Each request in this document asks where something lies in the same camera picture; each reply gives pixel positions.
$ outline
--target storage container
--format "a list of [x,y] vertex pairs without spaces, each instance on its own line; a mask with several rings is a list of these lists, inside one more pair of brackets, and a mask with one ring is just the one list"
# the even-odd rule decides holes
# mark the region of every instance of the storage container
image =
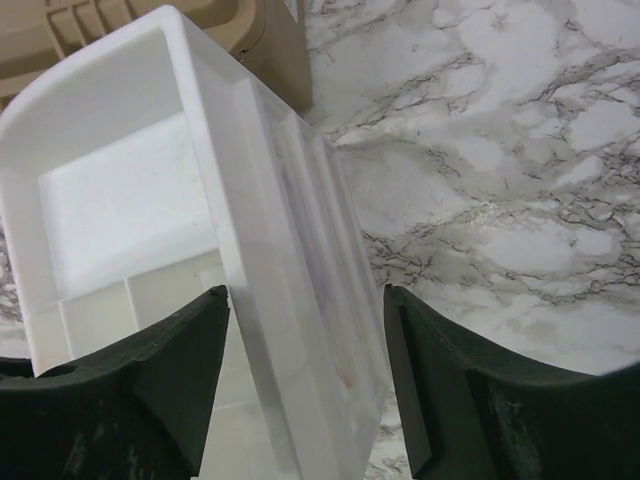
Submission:
[[311,105],[304,0],[2,0],[0,111],[47,68],[172,4],[293,108]]
[[390,373],[336,150],[161,7],[0,115],[0,191],[40,373],[229,286],[200,478],[362,480]]

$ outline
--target marble surface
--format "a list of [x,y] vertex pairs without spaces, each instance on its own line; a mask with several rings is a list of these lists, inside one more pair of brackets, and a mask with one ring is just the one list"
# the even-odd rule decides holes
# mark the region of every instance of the marble surface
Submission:
[[[309,0],[380,284],[520,353],[640,359],[640,2]],[[392,401],[367,479],[409,479]]]

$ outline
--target white bin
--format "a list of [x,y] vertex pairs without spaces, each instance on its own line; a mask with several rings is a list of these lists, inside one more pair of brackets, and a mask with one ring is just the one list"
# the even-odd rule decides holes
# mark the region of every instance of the white bin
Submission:
[[390,373],[340,160],[213,40],[162,7],[70,56],[0,116],[0,167],[37,373],[226,283],[200,478],[363,478]]

